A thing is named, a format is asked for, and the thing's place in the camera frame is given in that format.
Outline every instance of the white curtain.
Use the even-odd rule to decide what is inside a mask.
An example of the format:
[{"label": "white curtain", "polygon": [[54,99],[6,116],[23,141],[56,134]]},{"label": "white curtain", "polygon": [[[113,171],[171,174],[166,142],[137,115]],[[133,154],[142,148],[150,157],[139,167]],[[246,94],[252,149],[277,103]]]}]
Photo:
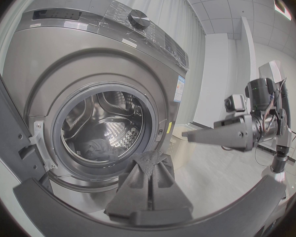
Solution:
[{"label": "white curtain", "polygon": [[[0,22],[0,73],[12,35],[22,12],[33,0],[15,0]],[[131,8],[143,11],[169,34],[189,56],[190,71],[186,75],[184,92],[177,124],[193,120],[201,89],[205,35],[201,24],[186,0],[117,0]]]}]

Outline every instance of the cable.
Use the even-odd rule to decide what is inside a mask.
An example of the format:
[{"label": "cable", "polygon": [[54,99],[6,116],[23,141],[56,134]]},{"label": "cable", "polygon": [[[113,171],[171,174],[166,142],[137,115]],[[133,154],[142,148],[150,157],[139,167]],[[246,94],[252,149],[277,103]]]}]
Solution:
[{"label": "cable", "polygon": [[231,148],[228,149],[228,148],[224,148],[223,146],[221,146],[221,147],[222,147],[223,150],[226,150],[226,151],[232,151],[233,150]]},{"label": "cable", "polygon": [[270,128],[271,128],[271,126],[272,126],[272,124],[273,124],[275,118],[276,118],[275,115],[273,115],[273,116],[272,116],[272,119],[271,119],[271,121],[269,122],[269,125],[268,125],[268,127],[267,127],[267,129],[266,129],[266,132],[267,132],[267,133],[269,132],[269,130],[270,130]]},{"label": "cable", "polygon": [[[293,132],[293,131],[292,131],[292,133],[296,134],[296,132]],[[295,139],[296,139],[296,136],[294,137],[294,139],[292,140],[292,142],[293,142]]]},{"label": "cable", "polygon": [[284,82],[286,82],[286,79],[287,79],[287,77],[285,77],[284,81],[282,81],[282,83],[281,83],[280,91],[278,93],[278,96],[277,96],[276,100],[274,101],[274,105],[276,105],[276,102],[277,102],[278,98],[280,97],[280,95],[282,93],[282,86],[283,86]]},{"label": "cable", "polygon": [[266,110],[265,110],[265,114],[264,114],[263,122],[262,122],[263,131],[264,131],[265,133],[268,133],[268,131],[269,131],[270,128],[271,128],[271,123],[269,123],[268,126],[265,126],[265,119],[266,119],[266,116],[269,114],[270,109],[273,107],[273,105],[274,105],[274,94],[272,93],[272,94],[271,94],[271,101],[270,101],[270,104],[269,104],[269,106],[268,106],[268,107],[266,108]]},{"label": "cable", "polygon": [[256,154],[257,154],[257,148],[255,148],[254,157],[255,157],[255,161],[258,163]]}]

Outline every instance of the door hinge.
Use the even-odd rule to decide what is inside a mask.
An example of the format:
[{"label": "door hinge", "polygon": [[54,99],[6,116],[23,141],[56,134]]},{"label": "door hinge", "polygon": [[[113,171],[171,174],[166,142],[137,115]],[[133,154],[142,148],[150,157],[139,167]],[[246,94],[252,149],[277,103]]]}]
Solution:
[{"label": "door hinge", "polygon": [[58,168],[54,160],[48,153],[45,140],[44,140],[44,122],[43,121],[36,121],[34,122],[34,135],[29,137],[30,145],[36,144],[37,149],[41,155],[42,160],[44,161],[44,168],[49,171],[52,168]]}]

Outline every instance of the energy label sticker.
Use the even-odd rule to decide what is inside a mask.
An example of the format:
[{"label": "energy label sticker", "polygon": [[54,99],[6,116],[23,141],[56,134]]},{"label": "energy label sticker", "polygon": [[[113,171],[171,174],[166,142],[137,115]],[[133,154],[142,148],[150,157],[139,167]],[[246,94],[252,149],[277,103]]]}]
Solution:
[{"label": "energy label sticker", "polygon": [[169,127],[168,127],[168,130],[167,130],[167,133],[169,133],[169,132],[170,132],[171,125],[172,125],[172,122],[170,122],[170,123],[169,123]]},{"label": "energy label sticker", "polygon": [[184,89],[185,79],[181,76],[178,78],[178,84],[176,85],[175,95],[174,95],[174,102],[181,102],[183,89]]}]

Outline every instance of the yellow sticker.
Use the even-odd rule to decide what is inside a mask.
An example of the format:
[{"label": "yellow sticker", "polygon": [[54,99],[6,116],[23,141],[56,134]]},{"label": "yellow sticker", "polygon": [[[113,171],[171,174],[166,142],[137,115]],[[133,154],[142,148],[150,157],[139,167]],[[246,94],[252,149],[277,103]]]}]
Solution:
[{"label": "yellow sticker", "polygon": [[168,131],[167,131],[167,133],[169,133],[169,132],[170,132],[171,125],[172,125],[172,122],[170,122],[170,123],[169,123],[169,127],[168,127]]}]

